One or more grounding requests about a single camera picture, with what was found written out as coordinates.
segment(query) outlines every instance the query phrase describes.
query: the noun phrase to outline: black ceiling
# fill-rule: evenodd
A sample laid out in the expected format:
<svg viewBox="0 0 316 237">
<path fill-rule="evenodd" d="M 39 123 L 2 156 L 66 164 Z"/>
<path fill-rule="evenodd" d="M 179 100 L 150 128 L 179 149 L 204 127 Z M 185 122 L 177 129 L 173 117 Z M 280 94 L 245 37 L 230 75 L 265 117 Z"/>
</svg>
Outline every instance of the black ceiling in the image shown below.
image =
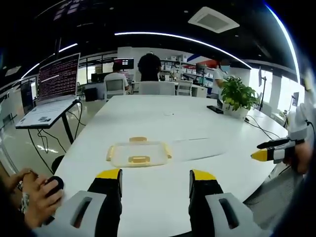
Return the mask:
<svg viewBox="0 0 316 237">
<path fill-rule="evenodd" d="M 217 46 L 241 59 L 254 59 L 294 68 L 291 52 L 276 20 L 257 0 L 190 1 L 170 3 L 155 1 L 104 1 L 66 0 L 7 2 L 3 7 L 5 23 L 2 45 L 5 49 L 4 66 L 7 69 L 21 65 L 15 76 L 1 79 L 0 85 L 22 76 L 34 64 L 54 52 L 56 39 L 61 38 L 61 48 L 73 43 L 79 45 L 67 50 L 67 54 L 81 52 L 88 55 L 115 50 L 119 46 L 170 48 L 197 53 L 209 58 L 225 57 L 206 46 L 163 36 L 114 36 L 116 32 L 146 31 L 181 35 Z M 79 3 L 76 12 L 62 13 Z M 192 25 L 188 20 L 203 6 L 215 9 L 240 24 L 240 27 L 217 34 Z M 273 5 L 276 10 L 280 5 Z M 291 17 L 282 15 L 287 22 Z"/>
</svg>

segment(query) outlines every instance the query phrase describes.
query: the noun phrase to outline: laptop screen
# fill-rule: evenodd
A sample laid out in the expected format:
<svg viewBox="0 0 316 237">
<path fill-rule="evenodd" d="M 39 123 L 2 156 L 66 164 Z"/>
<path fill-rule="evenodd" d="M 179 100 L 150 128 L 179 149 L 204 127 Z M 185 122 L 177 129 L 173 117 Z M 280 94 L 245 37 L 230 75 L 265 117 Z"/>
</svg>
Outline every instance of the laptop screen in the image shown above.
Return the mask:
<svg viewBox="0 0 316 237">
<path fill-rule="evenodd" d="M 76 96 L 80 54 L 58 59 L 39 69 L 39 100 Z"/>
</svg>

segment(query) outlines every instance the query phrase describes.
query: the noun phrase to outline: tiled floor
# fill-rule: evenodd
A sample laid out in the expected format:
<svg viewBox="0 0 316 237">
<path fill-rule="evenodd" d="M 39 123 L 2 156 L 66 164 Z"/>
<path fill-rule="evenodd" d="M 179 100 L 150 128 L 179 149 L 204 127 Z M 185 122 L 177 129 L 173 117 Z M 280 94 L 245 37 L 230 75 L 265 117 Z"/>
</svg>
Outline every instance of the tiled floor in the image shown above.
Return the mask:
<svg viewBox="0 0 316 237">
<path fill-rule="evenodd" d="M 91 118 L 100 110 L 100 108 L 105 104 L 105 101 L 93 101 L 93 102 L 82 102 L 82 116 L 81 122 L 87 124 Z M 80 114 L 79 106 L 74 106 L 70 112 L 74 113 L 78 118 Z M 45 166 L 44 162 L 38 156 L 28 134 L 27 130 L 17 130 L 15 129 L 14 124 L 17 123 L 23 116 L 21 113 L 22 104 L 19 105 L 18 116 L 14 119 L 13 123 L 7 124 L 3 129 L 3 143 L 7 150 L 8 155 L 12 159 L 14 165 L 18 170 L 29 167 L 32 168 L 38 174 L 44 174 L 50 176 L 51 173 Z M 75 135 L 78 120 L 70 113 L 67 113 L 68 123 L 71 129 L 73 136 Z M 79 126 L 78 134 L 84 129 L 83 125 Z M 61 118 L 51 127 L 51 129 L 46 130 L 51 135 L 57 137 L 67 151 L 70 147 L 70 142 L 68 140 L 64 125 Z M 57 140 L 50 137 L 45 133 L 41 133 L 42 136 L 46 136 L 48 139 L 48 148 L 46 147 L 46 139 L 44 138 L 45 149 L 48 150 L 48 153 L 45 152 L 42 139 L 37 136 L 37 130 L 31 130 L 31 135 L 35 145 L 37 146 L 39 153 L 45 160 L 45 162 L 51 167 L 52 162 L 61 155 L 64 155 L 65 152 L 58 144 Z M 0 152 L 0 160 L 3 162 L 5 159 L 3 152 Z"/>
</svg>

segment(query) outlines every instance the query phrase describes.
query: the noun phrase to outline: black phone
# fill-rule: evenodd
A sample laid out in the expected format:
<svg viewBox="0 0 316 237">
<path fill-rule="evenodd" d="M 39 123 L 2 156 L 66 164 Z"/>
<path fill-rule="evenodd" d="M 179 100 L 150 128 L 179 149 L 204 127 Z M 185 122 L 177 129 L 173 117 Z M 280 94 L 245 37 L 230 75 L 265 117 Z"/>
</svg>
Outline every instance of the black phone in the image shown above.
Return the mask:
<svg viewBox="0 0 316 237">
<path fill-rule="evenodd" d="M 209 105 L 209 106 L 206 106 L 206 107 L 208 109 L 218 113 L 218 114 L 223 114 L 224 113 L 220 108 L 217 108 L 216 106 Z"/>
</svg>

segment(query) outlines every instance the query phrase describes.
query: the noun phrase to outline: air vent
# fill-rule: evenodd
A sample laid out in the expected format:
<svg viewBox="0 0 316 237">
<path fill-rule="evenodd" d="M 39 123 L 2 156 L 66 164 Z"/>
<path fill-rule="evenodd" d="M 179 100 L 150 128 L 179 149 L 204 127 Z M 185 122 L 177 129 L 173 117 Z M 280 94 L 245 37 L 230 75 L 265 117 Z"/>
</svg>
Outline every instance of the air vent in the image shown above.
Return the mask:
<svg viewBox="0 0 316 237">
<path fill-rule="evenodd" d="M 202 7 L 188 22 L 215 33 L 222 33 L 239 27 L 239 24 L 231 18 L 206 6 Z"/>
</svg>

